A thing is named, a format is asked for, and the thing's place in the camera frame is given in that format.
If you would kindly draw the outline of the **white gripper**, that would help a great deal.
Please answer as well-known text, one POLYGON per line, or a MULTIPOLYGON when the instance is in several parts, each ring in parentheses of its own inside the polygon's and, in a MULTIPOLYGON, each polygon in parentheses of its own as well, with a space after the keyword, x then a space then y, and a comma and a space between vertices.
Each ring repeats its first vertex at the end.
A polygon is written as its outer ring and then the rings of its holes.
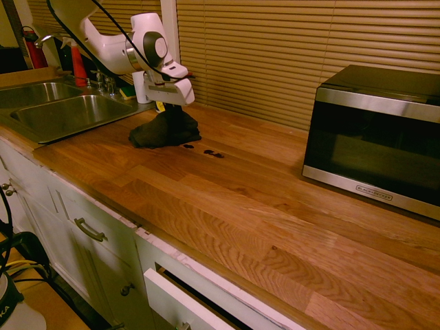
POLYGON ((188 78, 177 82, 165 82, 163 85, 145 80, 144 88, 146 96, 153 101, 166 103, 166 113, 173 115, 175 110, 176 117, 182 117, 181 106, 190 105, 195 101, 193 86, 188 78))

